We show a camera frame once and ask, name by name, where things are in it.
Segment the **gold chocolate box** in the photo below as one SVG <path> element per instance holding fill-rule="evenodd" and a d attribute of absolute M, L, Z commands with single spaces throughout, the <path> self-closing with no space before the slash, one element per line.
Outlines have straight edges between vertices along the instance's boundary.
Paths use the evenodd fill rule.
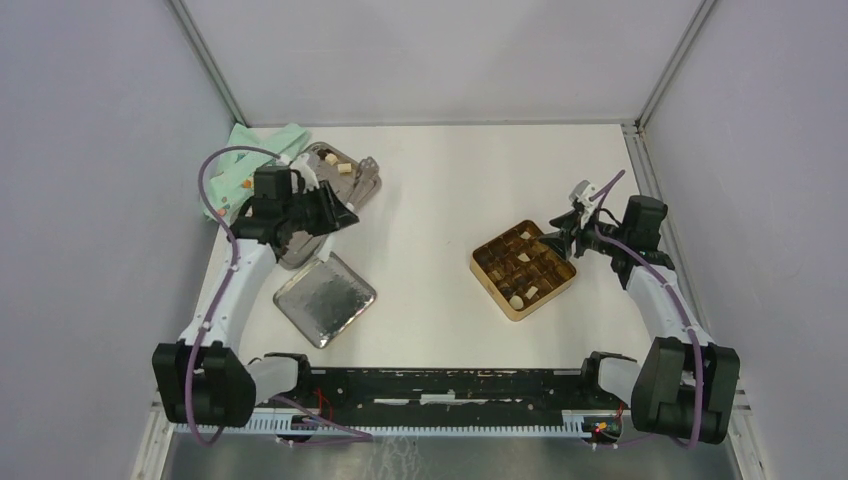
<path fill-rule="evenodd" d="M 528 231 L 530 239 L 522 239 Z M 541 229 L 531 220 L 523 220 L 508 228 L 471 254 L 470 270 L 505 316 L 519 322 L 567 290 L 577 278 L 576 267 L 563 261 L 537 239 Z M 526 253 L 524 263 L 518 255 Z M 531 287 L 536 295 L 525 297 Z"/>

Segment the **steel serving tongs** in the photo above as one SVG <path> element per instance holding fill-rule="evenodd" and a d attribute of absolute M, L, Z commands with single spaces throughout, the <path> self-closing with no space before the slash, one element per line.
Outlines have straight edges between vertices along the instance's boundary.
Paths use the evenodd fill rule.
<path fill-rule="evenodd" d="M 379 164 L 372 158 L 366 157 L 358 163 L 358 169 L 353 185 L 353 189 L 346 200 L 346 205 L 354 212 L 360 210 L 358 203 L 360 198 L 369 189 L 372 179 L 379 174 Z M 336 240 L 336 234 L 329 234 L 323 241 L 321 247 L 316 251 L 316 258 L 321 261 L 327 261 L 332 253 L 332 249 Z"/>

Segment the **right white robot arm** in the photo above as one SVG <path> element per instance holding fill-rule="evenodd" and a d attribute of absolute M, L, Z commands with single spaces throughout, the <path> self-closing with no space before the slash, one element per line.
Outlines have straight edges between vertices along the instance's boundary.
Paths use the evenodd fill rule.
<path fill-rule="evenodd" d="M 587 251 L 609 257 L 652 338 L 643 361 L 595 355 L 596 370 L 577 382 L 580 400 L 602 408 L 618 397 L 638 431 L 674 437 L 687 447 L 722 443 L 741 362 L 700 325 L 678 287 L 671 257 L 659 248 L 667 205 L 634 195 L 623 219 L 606 223 L 599 219 L 601 196 L 573 194 L 570 201 L 571 210 L 551 220 L 555 230 L 542 235 L 541 243 L 564 260 Z"/>

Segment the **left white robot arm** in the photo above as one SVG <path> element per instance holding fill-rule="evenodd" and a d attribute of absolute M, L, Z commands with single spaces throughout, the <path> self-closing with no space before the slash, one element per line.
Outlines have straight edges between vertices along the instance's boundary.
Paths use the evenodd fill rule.
<path fill-rule="evenodd" d="M 266 166 L 254 174 L 246 211 L 223 231 L 230 246 L 213 293 L 200 303 L 179 339 L 152 355 L 167 419 L 189 426 L 242 427 L 255 406 L 278 395 L 290 407 L 306 405 L 313 379 L 294 356 L 270 354 L 250 364 L 238 347 L 259 290 L 299 232 L 318 237 L 358 223 L 354 207 L 331 184 L 307 184 L 302 172 Z"/>

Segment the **steel chocolate tray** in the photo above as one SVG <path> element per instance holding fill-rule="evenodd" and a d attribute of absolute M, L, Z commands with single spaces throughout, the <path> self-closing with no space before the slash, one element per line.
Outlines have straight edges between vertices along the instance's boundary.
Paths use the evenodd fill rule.
<path fill-rule="evenodd" d="M 382 186 L 379 165 L 372 157 L 356 161 L 326 142 L 309 145 L 292 165 L 309 167 L 317 180 L 327 181 L 336 196 L 350 204 L 354 212 L 361 211 Z M 299 269 L 324 246 L 327 239 L 328 235 L 312 236 L 297 232 L 278 264 L 287 270 Z"/>

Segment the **silver box lid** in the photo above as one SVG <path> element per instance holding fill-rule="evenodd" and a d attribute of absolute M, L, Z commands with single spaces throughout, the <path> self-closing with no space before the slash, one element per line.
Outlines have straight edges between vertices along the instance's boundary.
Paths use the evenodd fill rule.
<path fill-rule="evenodd" d="M 308 262 L 275 292 L 273 303 L 313 347 L 323 349 L 376 298 L 377 291 L 331 253 Z"/>

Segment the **green patterned cloth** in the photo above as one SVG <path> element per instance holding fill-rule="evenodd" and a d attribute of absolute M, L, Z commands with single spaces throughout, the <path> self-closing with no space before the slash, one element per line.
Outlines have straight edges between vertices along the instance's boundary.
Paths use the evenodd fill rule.
<path fill-rule="evenodd" d="M 263 166 L 288 166 L 307 146 L 311 133 L 297 125 L 288 124 L 265 139 L 251 129 L 235 124 L 228 146 L 251 146 L 273 152 L 265 153 L 238 150 L 222 154 L 211 164 L 213 172 L 205 178 L 205 188 L 210 204 L 228 224 L 231 224 L 244 203 L 254 191 L 254 172 Z"/>

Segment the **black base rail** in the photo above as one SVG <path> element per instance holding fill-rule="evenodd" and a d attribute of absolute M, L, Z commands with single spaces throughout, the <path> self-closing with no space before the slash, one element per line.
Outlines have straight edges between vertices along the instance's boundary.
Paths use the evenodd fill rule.
<path fill-rule="evenodd" d="M 347 427 L 554 427 L 620 406 L 578 369 L 312 368 L 285 396 Z"/>

